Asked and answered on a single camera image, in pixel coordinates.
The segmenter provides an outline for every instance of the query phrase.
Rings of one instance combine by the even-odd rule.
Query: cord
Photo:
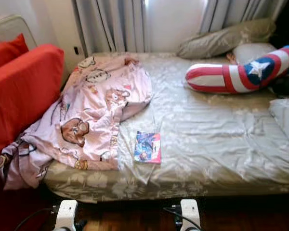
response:
[[[186,218],[186,217],[182,216],[181,214],[179,214],[179,213],[177,213],[177,212],[171,211],[171,210],[169,210],[168,208],[163,208],[163,209],[164,209],[166,212],[172,213],[172,214],[174,214],[174,215],[176,215],[176,216],[178,216],[178,217],[181,217],[181,218],[184,219],[184,220],[189,221],[189,222],[192,223],[199,231],[202,231],[202,229],[200,228],[200,226],[197,225],[195,222],[193,222],[191,219]]]
[[[26,217],[17,227],[14,231],[18,231],[20,229],[20,227],[23,226],[23,224],[25,224],[30,218],[34,217],[35,215],[37,215],[38,213],[40,212],[43,212],[43,211],[52,211],[53,208],[42,208],[34,213],[32,213],[31,215],[29,215],[28,217]]]

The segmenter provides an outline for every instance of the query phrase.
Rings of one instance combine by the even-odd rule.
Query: white curtain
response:
[[[208,0],[200,32],[217,31],[243,21],[277,19],[287,0]]]
[[[149,51],[142,0],[76,0],[87,54]]]

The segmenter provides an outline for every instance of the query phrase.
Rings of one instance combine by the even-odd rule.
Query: white star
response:
[[[257,61],[252,61],[250,63],[250,65],[252,66],[252,69],[250,70],[249,74],[257,75],[258,78],[261,79],[262,70],[265,69],[268,65],[270,65],[270,63],[269,62],[267,62],[267,63],[259,63]]]

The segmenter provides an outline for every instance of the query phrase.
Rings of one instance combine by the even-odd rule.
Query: book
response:
[[[160,164],[160,134],[137,132],[134,160]]]

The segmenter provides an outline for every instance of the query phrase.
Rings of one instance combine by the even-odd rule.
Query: pink comforter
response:
[[[2,150],[4,189],[37,187],[52,159],[79,169],[118,168],[120,121],[151,100],[151,81],[140,64],[89,57],[43,117]]]

